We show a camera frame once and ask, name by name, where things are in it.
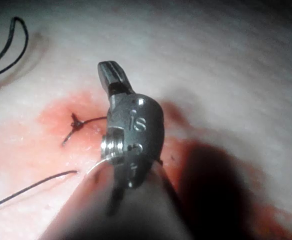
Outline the right arm needle driver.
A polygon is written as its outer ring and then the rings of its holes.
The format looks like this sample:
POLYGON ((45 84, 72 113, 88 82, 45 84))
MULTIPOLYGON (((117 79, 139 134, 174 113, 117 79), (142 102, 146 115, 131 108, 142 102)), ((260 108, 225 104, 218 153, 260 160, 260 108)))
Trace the right arm needle driver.
POLYGON ((106 133, 101 159, 118 162, 129 156, 160 161, 164 137, 164 113, 153 98, 139 93, 109 94, 106 133))

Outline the right arm needle driver jaw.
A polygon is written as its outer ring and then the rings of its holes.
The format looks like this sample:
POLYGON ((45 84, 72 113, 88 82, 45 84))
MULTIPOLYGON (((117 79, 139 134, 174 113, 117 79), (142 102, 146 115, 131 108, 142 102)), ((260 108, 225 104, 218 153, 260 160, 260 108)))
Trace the right arm needle driver jaw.
POLYGON ((111 73, 109 95, 114 96, 122 93, 127 95, 132 94, 133 88, 124 69, 116 61, 109 62, 109 69, 111 73))
POLYGON ((116 73, 113 64, 115 61, 108 60, 99 62, 97 65, 98 76, 102 85, 102 88, 107 93, 107 96, 111 96, 110 85, 117 82, 116 73))

